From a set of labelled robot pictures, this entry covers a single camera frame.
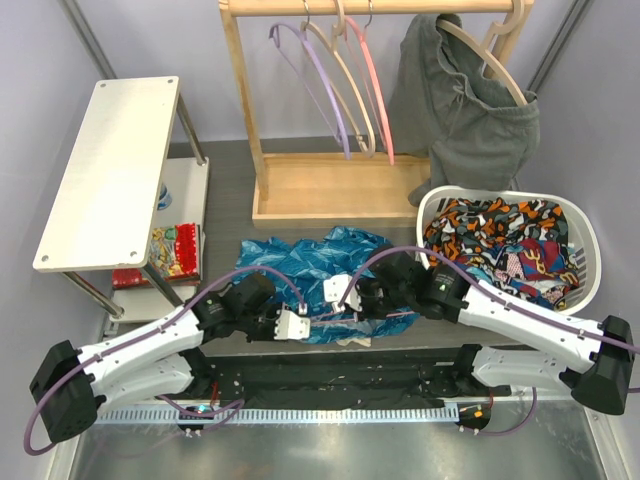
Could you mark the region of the blue patterned shorts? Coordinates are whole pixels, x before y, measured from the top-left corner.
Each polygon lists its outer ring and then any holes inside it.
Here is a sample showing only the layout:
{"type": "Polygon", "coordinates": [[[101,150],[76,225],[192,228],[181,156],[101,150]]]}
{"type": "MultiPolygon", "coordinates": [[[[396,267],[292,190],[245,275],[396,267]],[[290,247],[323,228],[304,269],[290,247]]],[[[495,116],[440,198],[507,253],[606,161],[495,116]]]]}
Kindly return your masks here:
{"type": "MultiPolygon", "coordinates": [[[[244,240],[235,267],[271,267],[287,276],[299,289],[311,317],[333,315],[331,306],[324,301],[323,281],[334,275],[355,273],[375,249],[389,242],[384,236],[344,226],[331,229],[321,240],[300,239],[293,244],[277,237],[266,241],[244,240]]],[[[346,344],[399,335],[418,318],[417,314],[386,321],[313,326],[306,342],[346,344]]]]}

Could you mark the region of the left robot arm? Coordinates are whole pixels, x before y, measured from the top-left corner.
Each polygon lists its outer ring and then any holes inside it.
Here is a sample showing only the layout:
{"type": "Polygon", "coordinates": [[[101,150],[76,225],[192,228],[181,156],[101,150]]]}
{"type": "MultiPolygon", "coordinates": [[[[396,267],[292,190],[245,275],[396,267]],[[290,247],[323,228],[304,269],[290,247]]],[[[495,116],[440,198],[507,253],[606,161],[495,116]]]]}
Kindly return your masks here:
{"type": "Polygon", "coordinates": [[[201,346],[234,332],[249,341],[282,341],[291,311],[276,299],[271,267],[243,267],[209,284],[169,314],[135,331],[102,342],[74,346],[64,340],[46,352],[29,384],[35,407],[23,448],[42,424],[51,445],[89,429],[99,416],[150,397],[205,397],[213,385],[201,346]]]}

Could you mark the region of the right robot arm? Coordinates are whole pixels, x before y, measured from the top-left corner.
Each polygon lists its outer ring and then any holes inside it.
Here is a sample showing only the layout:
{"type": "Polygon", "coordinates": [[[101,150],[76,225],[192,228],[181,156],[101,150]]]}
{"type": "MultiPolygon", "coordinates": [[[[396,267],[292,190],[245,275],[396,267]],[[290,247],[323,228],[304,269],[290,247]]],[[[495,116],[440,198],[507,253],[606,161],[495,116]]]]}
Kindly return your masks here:
{"type": "Polygon", "coordinates": [[[498,333],[524,345],[512,355],[479,348],[456,365],[451,380],[465,395],[507,384],[568,392],[583,406],[603,414],[626,409],[634,361],[639,353],[629,323],[610,315],[596,321],[539,307],[478,281],[439,255],[424,267],[412,258],[414,246],[384,246],[349,281],[339,302],[359,290],[366,271],[374,275],[383,304],[407,307],[427,318],[498,333]]]}

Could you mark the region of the pink wire hanger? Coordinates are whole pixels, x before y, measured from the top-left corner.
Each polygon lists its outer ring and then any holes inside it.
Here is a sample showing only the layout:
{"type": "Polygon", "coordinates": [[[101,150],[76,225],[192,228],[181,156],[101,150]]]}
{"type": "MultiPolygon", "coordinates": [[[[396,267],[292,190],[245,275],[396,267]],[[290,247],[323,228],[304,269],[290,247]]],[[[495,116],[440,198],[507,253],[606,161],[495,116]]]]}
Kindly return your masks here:
{"type": "Polygon", "coordinates": [[[353,313],[350,316],[330,315],[329,313],[327,313],[327,314],[311,317],[310,321],[312,326],[320,326],[320,325],[362,323],[362,322],[369,322],[369,321],[386,321],[386,320],[391,320],[391,319],[406,317],[406,316],[413,316],[413,315],[417,315],[417,312],[396,311],[396,312],[389,313],[384,317],[369,319],[369,318],[365,318],[362,315],[359,315],[358,313],[353,313]]]}

